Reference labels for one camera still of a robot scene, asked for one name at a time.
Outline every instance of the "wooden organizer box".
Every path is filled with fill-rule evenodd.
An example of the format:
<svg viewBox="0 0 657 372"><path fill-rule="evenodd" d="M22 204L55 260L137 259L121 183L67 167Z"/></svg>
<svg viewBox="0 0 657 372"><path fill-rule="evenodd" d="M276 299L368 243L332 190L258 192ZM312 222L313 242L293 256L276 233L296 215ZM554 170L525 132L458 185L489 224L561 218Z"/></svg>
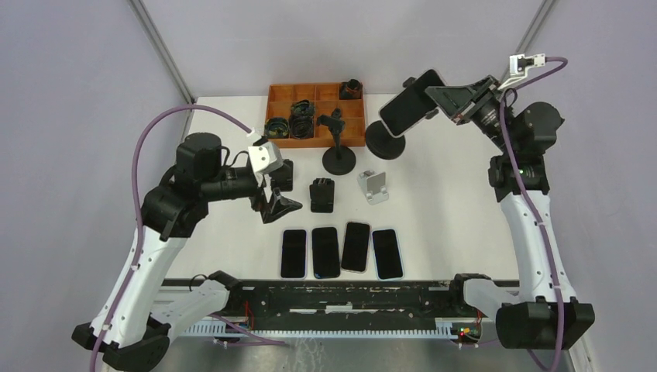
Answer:
<svg viewBox="0 0 657 372"><path fill-rule="evenodd" d="M333 147L333 137L326 126L317 126L317 118L331 115L335 108L342 110L345 130L340 135L344 146L365 146L365 104L361 99L339 99L340 83L319 84L273 84L269 86L267 98L267 120L276 116L290 118L293 103L307 99L315 105L315 134L307 139L280 138L270 139L280 148L298 149L304 147Z"/></svg>

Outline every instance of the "circular stand base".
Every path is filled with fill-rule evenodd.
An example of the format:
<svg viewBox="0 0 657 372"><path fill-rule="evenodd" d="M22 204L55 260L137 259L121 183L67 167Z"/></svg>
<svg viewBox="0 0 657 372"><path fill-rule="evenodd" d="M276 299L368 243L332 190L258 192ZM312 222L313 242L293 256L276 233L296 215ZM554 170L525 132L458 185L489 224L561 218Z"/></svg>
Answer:
<svg viewBox="0 0 657 372"><path fill-rule="evenodd" d="M406 139L390 136L384 124L378 120L365 130L365 145L370 152L384 160L397 159L406 147Z"/></svg>
<svg viewBox="0 0 657 372"><path fill-rule="evenodd" d="M335 147L331 147L326 150L324 156L322 157L322 164L324 164L324 169L330 174L336 176L343 176L348 174L350 171L353 171L353 168L356 166L356 155L353 151L345 146L340 146L340 153L342 154L342 159L338 159L338 151Z"/></svg>

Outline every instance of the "gray wall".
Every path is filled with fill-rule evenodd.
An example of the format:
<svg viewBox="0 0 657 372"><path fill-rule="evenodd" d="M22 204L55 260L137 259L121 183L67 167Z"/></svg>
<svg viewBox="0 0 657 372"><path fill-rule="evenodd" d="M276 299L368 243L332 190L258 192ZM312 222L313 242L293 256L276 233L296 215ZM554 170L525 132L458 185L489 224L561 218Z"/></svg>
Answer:
<svg viewBox="0 0 657 372"><path fill-rule="evenodd" d="M657 2L562 0L532 52L568 57L521 91L566 119L548 151L552 215L568 275L597 320L603 372L655 370Z"/></svg>
<svg viewBox="0 0 657 372"><path fill-rule="evenodd" d="M182 103L125 1L0 5L0 370L82 371L90 321L134 230L142 128ZM173 161L184 118L147 140L142 190Z"/></svg>
<svg viewBox="0 0 657 372"><path fill-rule="evenodd" d="M541 0L144 0L194 95L362 80L396 93L438 68L450 84L499 74Z"/></svg>

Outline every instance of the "tabletop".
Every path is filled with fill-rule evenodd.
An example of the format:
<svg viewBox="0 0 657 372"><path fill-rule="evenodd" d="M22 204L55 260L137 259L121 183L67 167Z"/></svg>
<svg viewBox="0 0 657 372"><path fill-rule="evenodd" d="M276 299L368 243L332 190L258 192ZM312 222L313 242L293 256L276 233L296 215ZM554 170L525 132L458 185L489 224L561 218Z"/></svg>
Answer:
<svg viewBox="0 0 657 372"><path fill-rule="evenodd" d="M380 107L393 97L365 95L367 122L378 120ZM266 96L203 97L197 103L221 109L257 129L265 121ZM189 133L197 132L220 136L233 155L249 145L243 131L209 112L194 113ZM396 160L381 160L366 147L353 147L356 168L344 176L324 170L326 149L281 149L284 158L294 161L294 190L283 195L304 207L264 225L248 199L211 203L209 215L198 223L167 277L223 270L238 279L280 279L284 230L306 229L310 234L313 228L334 226L342 245L346 223L357 221L370 224L372 230L397 232L403 280L448 280L458 273L517 280L511 234L488 184L489 160L499 150L475 125L457 126L443 115L414 127L406 140L406 150ZM237 166L244 161L242 157ZM358 174L367 170L386 172L388 201L367 203L357 182ZM333 213L310 211L308 186L319 177L335 182ZM305 280L315 280L309 248ZM336 280L376 280L373 262L370 249L365 273L343 271Z"/></svg>

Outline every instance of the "black smartphone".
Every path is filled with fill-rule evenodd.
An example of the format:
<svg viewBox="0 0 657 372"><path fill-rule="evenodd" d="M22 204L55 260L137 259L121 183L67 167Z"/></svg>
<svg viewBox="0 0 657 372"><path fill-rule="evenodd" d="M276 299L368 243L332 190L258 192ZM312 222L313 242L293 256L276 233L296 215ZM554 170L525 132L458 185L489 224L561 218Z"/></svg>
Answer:
<svg viewBox="0 0 657 372"><path fill-rule="evenodd" d="M280 277L302 279L306 276L306 230L283 231Z"/></svg>
<svg viewBox="0 0 657 372"><path fill-rule="evenodd" d="M349 222L342 246L342 269L362 273L367 268L367 250L370 248L370 225Z"/></svg>
<svg viewBox="0 0 657 372"><path fill-rule="evenodd" d="M399 254L399 242L394 230L372 232L374 259L377 262L379 279L399 279L404 276Z"/></svg>
<svg viewBox="0 0 657 372"><path fill-rule="evenodd" d="M312 266L318 279L340 276L338 230L335 227L312 230Z"/></svg>
<svg viewBox="0 0 657 372"><path fill-rule="evenodd" d="M438 73L429 70L382 107L379 117L386 124L390 134L394 137L403 135L428 112L438 107L433 99L425 94L425 89L444 85Z"/></svg>

